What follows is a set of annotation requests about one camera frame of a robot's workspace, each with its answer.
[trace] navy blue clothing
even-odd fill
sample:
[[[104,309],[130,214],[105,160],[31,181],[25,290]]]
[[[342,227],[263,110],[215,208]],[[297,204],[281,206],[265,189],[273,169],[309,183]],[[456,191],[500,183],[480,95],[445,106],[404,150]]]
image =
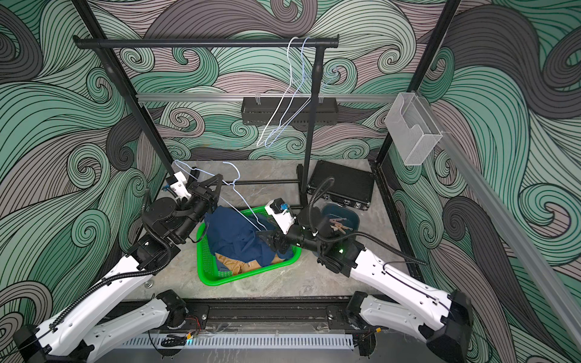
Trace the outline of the navy blue clothing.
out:
[[[274,226],[267,222],[265,216],[261,214],[257,216],[269,231],[274,230]],[[249,215],[248,219],[258,225],[253,215]],[[208,247],[212,255],[219,253],[244,263],[256,260],[262,267],[269,266],[274,259],[275,252],[256,236],[254,226],[234,209],[217,207],[214,213],[206,214],[205,223],[208,228],[206,232]],[[278,254],[282,259],[289,259],[292,256],[292,249],[283,256]]]

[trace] laundry basket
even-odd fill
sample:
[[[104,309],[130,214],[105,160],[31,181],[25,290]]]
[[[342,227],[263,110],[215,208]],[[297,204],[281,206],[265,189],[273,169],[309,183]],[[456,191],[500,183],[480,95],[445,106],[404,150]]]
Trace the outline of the laundry basket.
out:
[[[268,215],[264,207],[256,207],[252,208],[252,210],[255,213]],[[250,209],[246,209],[241,212],[244,215],[252,216],[252,212]],[[200,227],[198,228],[196,240],[200,239],[205,229],[206,225],[204,223],[201,223]],[[243,274],[232,275],[231,271],[218,271],[218,267],[216,266],[216,257],[210,253],[210,248],[208,247],[208,240],[206,236],[204,236],[204,238],[202,238],[202,240],[198,242],[197,248],[198,248],[198,276],[200,277],[200,280],[208,286],[218,286],[222,285],[223,283],[228,283],[249,276],[258,275],[275,268],[288,266],[290,264],[295,263],[296,260],[299,259],[301,251],[301,248],[292,246],[293,257],[290,260],[286,260],[284,262],[270,266],[261,267],[253,271],[244,272]]]

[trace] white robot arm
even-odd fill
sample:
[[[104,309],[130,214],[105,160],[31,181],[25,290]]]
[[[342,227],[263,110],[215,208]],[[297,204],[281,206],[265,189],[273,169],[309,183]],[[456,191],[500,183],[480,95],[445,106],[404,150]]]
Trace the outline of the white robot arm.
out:
[[[178,181],[170,185],[186,184],[185,180],[178,178],[179,175],[176,177]],[[215,209],[221,184],[217,183],[217,190],[209,189],[215,184],[215,178],[205,184],[190,184],[185,191],[173,189],[175,199],[159,199],[161,202],[156,201],[157,204],[154,203],[145,214],[147,230],[171,240],[171,256],[179,252],[175,244],[180,243],[182,236],[189,235],[206,211]],[[465,360],[472,308],[464,294],[448,294],[415,280],[382,261],[354,239],[327,244],[318,242],[312,230],[306,227],[307,209],[294,216],[288,205],[277,199],[270,201],[266,210],[274,217],[279,229],[257,234],[272,249],[284,251],[290,245],[297,245],[317,251],[318,262],[331,271],[365,282],[398,302],[382,301],[357,292],[346,311],[352,325],[360,329],[372,326],[395,329],[426,342],[434,353],[448,362]],[[189,213],[187,220],[176,224],[167,222],[175,220],[166,218],[168,215],[183,217],[186,214],[183,211]],[[318,220],[317,233],[330,233],[325,230],[326,221],[321,219],[318,209],[311,217]],[[162,325],[179,329],[187,314],[186,304],[171,290],[158,294],[134,311],[99,324],[125,296],[152,277],[152,274],[143,272],[159,267],[166,253],[167,249],[157,244],[155,239],[140,239],[96,286],[103,285],[103,281],[107,284],[38,327],[25,326],[18,330],[13,339],[24,360],[48,362],[65,358],[63,361],[91,363],[144,331]],[[116,278],[126,276],[128,272],[137,272],[139,276]]]

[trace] marble floor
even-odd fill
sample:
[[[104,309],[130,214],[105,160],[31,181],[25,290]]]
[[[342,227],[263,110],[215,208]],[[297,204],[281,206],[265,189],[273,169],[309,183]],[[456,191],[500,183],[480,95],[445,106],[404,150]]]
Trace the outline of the marble floor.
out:
[[[296,166],[302,161],[293,160],[238,160],[233,163],[238,167],[241,180],[251,179],[292,179],[296,178]],[[332,162],[370,171],[367,160],[333,160]],[[309,172],[313,171],[316,161],[311,161]],[[222,161],[192,161],[190,165],[209,171],[221,173],[225,180],[232,180],[238,175],[236,170]],[[299,204],[297,184],[240,185],[236,189],[251,206],[265,205],[269,200],[281,197],[289,204]],[[234,206],[243,206],[244,202],[232,190],[223,186],[222,197]],[[169,196],[161,192],[158,197]],[[316,204],[322,207],[327,201]],[[222,200],[220,205],[227,206]],[[367,211],[352,209],[360,217],[359,230],[370,233],[391,246],[399,249],[395,234],[383,205],[377,185],[374,186],[371,207]],[[402,261],[403,259],[375,245],[372,241],[357,238],[376,255],[385,261]],[[206,286],[198,278],[196,269],[196,246],[188,243],[179,246],[181,253],[171,264],[153,278],[153,286],[146,289],[140,286],[127,299],[149,299],[167,289],[173,289],[182,298],[218,298],[218,297],[266,297],[266,296],[331,296],[351,295],[355,291],[378,293],[372,287],[334,274],[322,265],[317,264],[315,255],[303,250],[299,260],[294,264],[250,276],[220,286]],[[395,267],[407,273],[404,264]]]

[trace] green swirl wall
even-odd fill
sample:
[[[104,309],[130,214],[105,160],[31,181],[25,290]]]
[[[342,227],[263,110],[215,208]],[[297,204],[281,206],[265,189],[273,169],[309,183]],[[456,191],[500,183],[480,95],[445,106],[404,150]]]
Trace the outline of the green swirl wall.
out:
[[[89,36],[68,0],[0,1],[0,355],[117,263],[164,175],[73,34]]]
[[[326,53],[323,91],[376,94],[407,88],[443,8],[389,0],[89,4],[109,38],[340,33],[340,47]],[[70,0],[0,0],[0,354],[15,330],[61,310],[118,261],[139,231],[145,188],[162,183],[151,145],[97,57],[72,35],[90,37]],[[285,49],[115,52],[139,92],[283,91],[289,81]],[[304,54],[308,74],[313,50]],[[289,56],[300,79],[300,53]],[[307,79],[300,91],[310,86]],[[317,128],[314,157],[373,157],[389,106],[341,105],[338,125]],[[273,147],[256,148],[261,128],[242,124],[240,104],[148,108],[178,159],[303,157],[306,134],[292,127]],[[26,190],[16,192],[20,185]]]
[[[581,2],[460,9],[420,91],[581,303]],[[445,150],[386,176],[426,282],[475,307],[473,362],[580,362]]]

